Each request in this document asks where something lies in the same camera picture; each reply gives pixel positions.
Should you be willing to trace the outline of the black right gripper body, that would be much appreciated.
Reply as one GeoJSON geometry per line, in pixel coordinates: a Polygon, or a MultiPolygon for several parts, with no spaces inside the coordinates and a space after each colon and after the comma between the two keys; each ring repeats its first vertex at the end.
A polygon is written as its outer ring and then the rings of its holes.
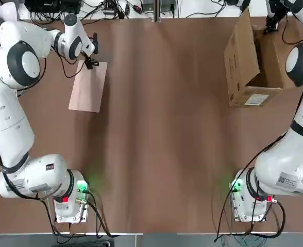
{"type": "Polygon", "coordinates": [[[286,16],[287,8],[276,6],[267,10],[266,25],[277,26],[279,22],[286,16]]]}

